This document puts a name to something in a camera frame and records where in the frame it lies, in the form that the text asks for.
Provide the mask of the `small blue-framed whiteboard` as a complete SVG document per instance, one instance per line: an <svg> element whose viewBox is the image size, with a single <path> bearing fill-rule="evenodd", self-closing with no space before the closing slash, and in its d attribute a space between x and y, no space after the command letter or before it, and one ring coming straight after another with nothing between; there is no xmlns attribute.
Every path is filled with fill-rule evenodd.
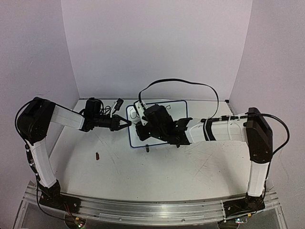
<svg viewBox="0 0 305 229"><path fill-rule="evenodd" d="M175 100L175 101L157 101L157 102L150 102L147 103L147 107L151 107L155 104L163 105L169 115L173 118L173 120L178 120L180 118L187 118L188 117L188 105L185 100ZM126 107L126 116L129 121L132 122L132 125L128 127L129 133L129 142L131 148L142 148L152 147L152 146L160 146L165 145L166 142L155 139L155 138L148 138L145 141L141 141L136 133L135 125L138 121L140 121L139 115L136 113L133 104L130 104Z"/></svg>

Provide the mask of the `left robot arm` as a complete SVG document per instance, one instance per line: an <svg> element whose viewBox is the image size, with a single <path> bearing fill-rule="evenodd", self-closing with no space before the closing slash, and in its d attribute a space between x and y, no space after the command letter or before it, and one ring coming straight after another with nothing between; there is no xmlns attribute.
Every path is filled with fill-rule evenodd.
<svg viewBox="0 0 305 229"><path fill-rule="evenodd" d="M15 128L25 142L27 160L35 174L38 188L53 208L66 207L67 200L61 194L46 147L46 137L52 123L89 132L96 127L120 131L131 126L131 121L116 114L123 104L119 98L110 111L102 110L103 103L94 97L86 101L85 107L76 112L55 102L35 97L27 102L15 116Z"/></svg>

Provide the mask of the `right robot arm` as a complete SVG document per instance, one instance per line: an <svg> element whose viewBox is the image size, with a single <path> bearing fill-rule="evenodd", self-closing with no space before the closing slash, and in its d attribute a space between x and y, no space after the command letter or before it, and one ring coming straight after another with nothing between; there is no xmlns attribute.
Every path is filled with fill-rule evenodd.
<svg viewBox="0 0 305 229"><path fill-rule="evenodd" d="M206 119L189 117L176 121L163 105L146 107L137 101L133 107L140 118L135 129L141 141L155 138L177 147L197 142L245 142L251 162L247 192L241 200L225 202L224 208L232 215L264 208L265 184L272 158L290 140L290 131L284 121L263 114L255 107L249 108L245 114ZM286 140L277 149L273 149L273 131L266 118L276 120L286 131Z"/></svg>

